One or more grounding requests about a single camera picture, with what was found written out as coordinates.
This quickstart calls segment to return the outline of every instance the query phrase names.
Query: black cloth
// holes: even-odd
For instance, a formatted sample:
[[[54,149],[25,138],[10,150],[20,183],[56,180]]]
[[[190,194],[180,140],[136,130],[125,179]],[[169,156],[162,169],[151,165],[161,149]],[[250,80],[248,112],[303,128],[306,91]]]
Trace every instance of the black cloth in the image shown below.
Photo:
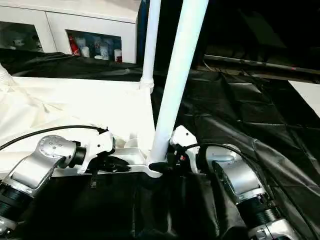
[[[0,62],[23,77],[137,82],[142,73],[133,64],[62,53],[1,49]],[[154,72],[155,122],[166,74]],[[305,239],[320,239],[320,119],[289,82],[191,71],[179,125],[199,143],[233,144],[256,158],[282,213]],[[24,239],[246,239],[236,206],[213,176],[100,175],[96,189],[90,179],[52,178],[15,234]]]

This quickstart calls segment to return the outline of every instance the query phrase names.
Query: white panel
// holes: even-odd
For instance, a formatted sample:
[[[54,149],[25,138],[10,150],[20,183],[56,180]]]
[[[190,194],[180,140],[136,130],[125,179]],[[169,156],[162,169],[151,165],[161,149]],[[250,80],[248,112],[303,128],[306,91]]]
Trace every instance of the white panel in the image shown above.
[[[43,51],[45,53],[57,51],[44,11],[0,6],[0,21],[34,25]]]
[[[135,24],[54,12],[47,12],[46,15],[59,52],[72,53],[66,30],[118,36],[121,37],[122,61],[136,63],[137,32]]]
[[[0,0],[0,6],[137,22],[141,0]]]
[[[289,83],[320,117],[320,85],[299,81],[289,81]]]

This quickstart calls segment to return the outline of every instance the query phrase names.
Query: wrinkled fabric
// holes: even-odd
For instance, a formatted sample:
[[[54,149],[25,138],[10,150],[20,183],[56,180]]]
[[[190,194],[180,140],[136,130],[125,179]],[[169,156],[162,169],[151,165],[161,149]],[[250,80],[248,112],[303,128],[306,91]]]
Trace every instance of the wrinkled fabric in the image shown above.
[[[60,53],[0,50],[0,61],[14,76],[137,82],[142,73],[131,64]],[[165,79],[165,72],[155,71],[151,95],[155,122]],[[233,144],[255,157],[282,213],[304,239],[320,239],[320,119],[287,81],[190,71],[179,125],[200,143]],[[151,179],[143,173],[114,174],[99,176],[97,184],[90,188],[90,176],[53,178],[26,212],[27,222],[17,236],[246,239],[239,212],[215,176]]]

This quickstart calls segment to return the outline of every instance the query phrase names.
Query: cabinet door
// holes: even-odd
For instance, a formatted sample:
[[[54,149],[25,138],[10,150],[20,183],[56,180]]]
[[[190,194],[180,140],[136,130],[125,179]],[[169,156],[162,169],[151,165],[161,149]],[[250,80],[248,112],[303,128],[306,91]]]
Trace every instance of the cabinet door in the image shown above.
[[[117,53],[121,50],[123,62],[136,63],[137,30],[134,23],[54,12],[46,15],[59,52],[74,54],[78,47],[80,54],[84,55],[82,48],[86,47],[91,58],[101,58],[103,54],[99,45],[106,44],[108,60],[117,58],[115,50]]]
[[[46,13],[0,6],[0,48],[56,52]]]

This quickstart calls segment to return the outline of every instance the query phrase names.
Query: white container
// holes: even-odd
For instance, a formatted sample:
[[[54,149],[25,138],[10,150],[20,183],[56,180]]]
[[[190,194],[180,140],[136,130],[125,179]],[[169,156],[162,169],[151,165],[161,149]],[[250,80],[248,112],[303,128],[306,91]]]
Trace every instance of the white container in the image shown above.
[[[76,37],[75,42],[79,49],[82,49],[86,46],[86,39],[84,37]]]
[[[122,63],[122,51],[121,49],[114,50],[114,61],[118,63]]]
[[[90,50],[89,47],[84,46],[83,48],[81,48],[81,54],[83,57],[85,58],[90,58]]]

